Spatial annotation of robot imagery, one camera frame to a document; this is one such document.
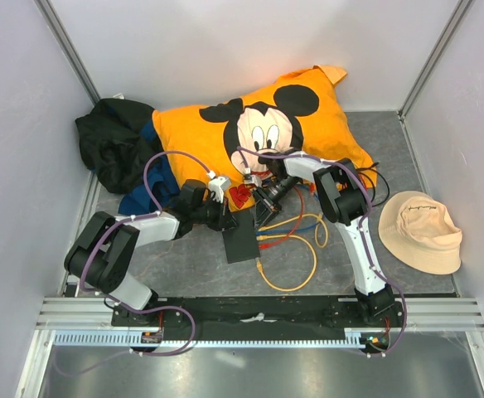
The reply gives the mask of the black network switch box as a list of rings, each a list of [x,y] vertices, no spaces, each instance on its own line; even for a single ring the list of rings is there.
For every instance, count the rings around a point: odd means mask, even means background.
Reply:
[[[254,217],[250,209],[233,214],[237,221],[235,228],[222,232],[228,264],[234,264],[260,257],[259,242],[254,230]]]

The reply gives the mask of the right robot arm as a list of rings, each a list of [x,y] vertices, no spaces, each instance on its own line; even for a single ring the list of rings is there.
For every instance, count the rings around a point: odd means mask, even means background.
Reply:
[[[384,276],[377,260],[368,222],[372,202],[353,162],[348,158],[326,160],[303,151],[264,152],[256,157],[275,180],[254,190],[255,225],[264,227],[271,222],[281,210],[279,202],[296,184],[302,180],[313,183],[322,213],[338,229],[349,255],[358,320],[372,327],[388,317],[392,326],[404,327],[407,308],[396,303],[397,288]]]

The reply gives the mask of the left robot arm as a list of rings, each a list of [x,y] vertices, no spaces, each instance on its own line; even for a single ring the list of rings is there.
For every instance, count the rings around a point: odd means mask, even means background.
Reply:
[[[225,194],[230,185],[225,176],[208,183],[189,179],[163,210],[120,218],[95,213],[67,253],[65,270],[80,279],[80,286],[89,285],[112,299],[115,315],[127,314],[141,326],[152,325],[159,314],[158,294],[128,272],[133,252],[143,245],[180,239],[195,225],[213,231],[237,227]]]

